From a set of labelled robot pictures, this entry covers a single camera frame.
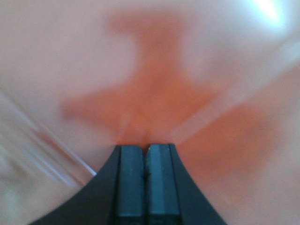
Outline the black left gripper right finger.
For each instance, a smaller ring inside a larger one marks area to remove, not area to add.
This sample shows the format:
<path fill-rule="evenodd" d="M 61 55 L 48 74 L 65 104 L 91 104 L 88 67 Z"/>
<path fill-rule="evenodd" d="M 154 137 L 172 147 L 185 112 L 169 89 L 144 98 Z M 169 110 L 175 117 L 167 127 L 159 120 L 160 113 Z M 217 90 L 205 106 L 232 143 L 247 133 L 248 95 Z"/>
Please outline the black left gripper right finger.
<path fill-rule="evenodd" d="M 145 165 L 147 224 L 226 224 L 191 178 L 174 144 L 150 145 Z"/>

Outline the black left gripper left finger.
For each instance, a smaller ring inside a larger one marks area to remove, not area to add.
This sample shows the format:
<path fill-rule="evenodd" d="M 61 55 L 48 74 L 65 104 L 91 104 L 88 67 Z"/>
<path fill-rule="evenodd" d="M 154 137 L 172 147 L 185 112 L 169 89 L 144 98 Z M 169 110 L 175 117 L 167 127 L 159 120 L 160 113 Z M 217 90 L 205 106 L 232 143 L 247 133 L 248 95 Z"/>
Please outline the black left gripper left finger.
<path fill-rule="evenodd" d="M 117 145 L 78 193 L 32 224 L 143 225 L 144 202 L 143 151 L 136 145 Z"/>

